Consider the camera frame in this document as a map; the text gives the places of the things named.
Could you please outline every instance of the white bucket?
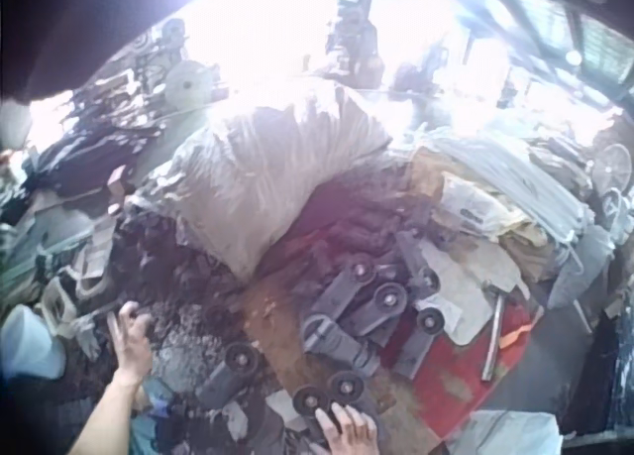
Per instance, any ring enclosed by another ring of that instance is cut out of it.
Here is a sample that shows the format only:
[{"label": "white bucket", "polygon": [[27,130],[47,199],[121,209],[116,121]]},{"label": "white bucket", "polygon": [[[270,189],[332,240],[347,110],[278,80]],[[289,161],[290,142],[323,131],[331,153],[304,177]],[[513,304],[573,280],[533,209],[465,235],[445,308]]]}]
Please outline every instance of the white bucket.
[{"label": "white bucket", "polygon": [[61,342],[28,306],[17,305],[0,330],[0,358],[6,380],[18,375],[59,379],[66,365]]}]

